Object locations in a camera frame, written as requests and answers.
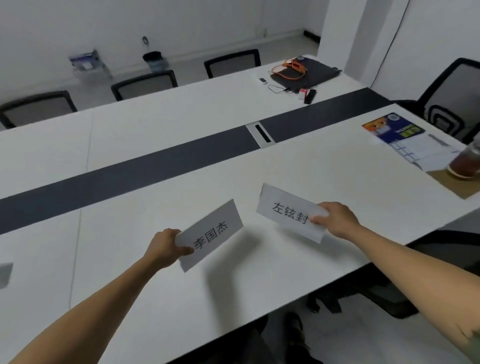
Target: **folded white paper card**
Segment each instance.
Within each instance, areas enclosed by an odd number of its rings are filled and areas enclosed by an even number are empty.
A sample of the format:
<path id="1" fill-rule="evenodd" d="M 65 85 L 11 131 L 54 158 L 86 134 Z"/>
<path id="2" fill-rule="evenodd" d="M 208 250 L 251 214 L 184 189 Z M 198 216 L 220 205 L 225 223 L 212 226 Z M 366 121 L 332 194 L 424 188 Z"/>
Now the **folded white paper card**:
<path id="1" fill-rule="evenodd" d="M 311 216 L 328 216 L 328 211 L 279 188 L 264 183 L 258 200 L 257 213 L 319 243 L 325 228 L 312 224 Z"/>
<path id="2" fill-rule="evenodd" d="M 179 259 L 183 271 L 192 268 L 241 228 L 243 223 L 232 199 L 182 231 L 175 238 L 175 243 L 195 248 L 195 253 Z"/>
<path id="3" fill-rule="evenodd" d="M 13 263 L 0 263 L 0 290 L 8 286 Z"/>

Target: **hand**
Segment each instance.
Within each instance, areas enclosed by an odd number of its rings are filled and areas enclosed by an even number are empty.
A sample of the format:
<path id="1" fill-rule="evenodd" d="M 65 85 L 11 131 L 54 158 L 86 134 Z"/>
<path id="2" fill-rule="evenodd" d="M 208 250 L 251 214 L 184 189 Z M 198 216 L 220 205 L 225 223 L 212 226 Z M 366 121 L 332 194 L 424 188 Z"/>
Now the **hand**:
<path id="1" fill-rule="evenodd" d="M 175 263 L 179 257 L 192 254 L 195 249 L 175 245 L 175 236 L 179 233 L 178 229 L 165 229 L 156 233 L 144 257 L 150 258 L 157 269 L 162 269 Z"/>
<path id="2" fill-rule="evenodd" d="M 334 236 L 349 240 L 349 235 L 358 227 L 361 227 L 357 217 L 348 206 L 342 205 L 339 202 L 322 202 L 318 206 L 323 207 L 328 211 L 329 215 L 313 216 L 310 222 L 323 225 Z"/>

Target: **forearm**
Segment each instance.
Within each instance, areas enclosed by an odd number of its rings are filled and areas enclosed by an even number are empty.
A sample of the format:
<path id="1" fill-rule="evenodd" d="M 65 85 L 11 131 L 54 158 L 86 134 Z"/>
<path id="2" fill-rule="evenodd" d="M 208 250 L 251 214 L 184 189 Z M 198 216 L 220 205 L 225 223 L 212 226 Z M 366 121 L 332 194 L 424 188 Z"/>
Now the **forearm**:
<path id="1" fill-rule="evenodd" d="M 364 227 L 349 234 L 368 258 L 453 344 L 463 349 L 480 328 L 480 278 Z"/>
<path id="2" fill-rule="evenodd" d="M 155 272 L 153 262 L 140 259 L 40 333 L 11 364 L 97 363 Z"/>

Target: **trash can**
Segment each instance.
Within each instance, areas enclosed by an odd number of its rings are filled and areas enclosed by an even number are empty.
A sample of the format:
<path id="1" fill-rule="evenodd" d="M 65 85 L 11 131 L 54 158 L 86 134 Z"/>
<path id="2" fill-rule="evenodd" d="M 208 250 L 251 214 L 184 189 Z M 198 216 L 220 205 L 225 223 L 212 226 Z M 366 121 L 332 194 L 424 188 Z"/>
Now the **trash can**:
<path id="1" fill-rule="evenodd" d="M 152 72 L 162 72 L 168 67 L 168 62 L 163 59 L 162 53 L 158 51 L 145 53 L 142 58 L 147 62 Z"/>

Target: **brown coaster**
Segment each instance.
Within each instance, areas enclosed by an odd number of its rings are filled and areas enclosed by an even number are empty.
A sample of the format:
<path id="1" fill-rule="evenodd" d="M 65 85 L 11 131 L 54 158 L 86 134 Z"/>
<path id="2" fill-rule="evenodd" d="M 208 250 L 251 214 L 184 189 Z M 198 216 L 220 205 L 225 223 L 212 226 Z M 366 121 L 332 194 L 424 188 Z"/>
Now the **brown coaster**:
<path id="1" fill-rule="evenodd" d="M 458 197 L 461 197 L 463 199 L 466 199 L 480 191 L 479 175 L 470 180 L 463 180 L 461 178 L 452 176 L 446 170 L 433 170 L 431 172 L 427 172 L 427 174 L 432 176 L 442 186 L 448 188 Z"/>

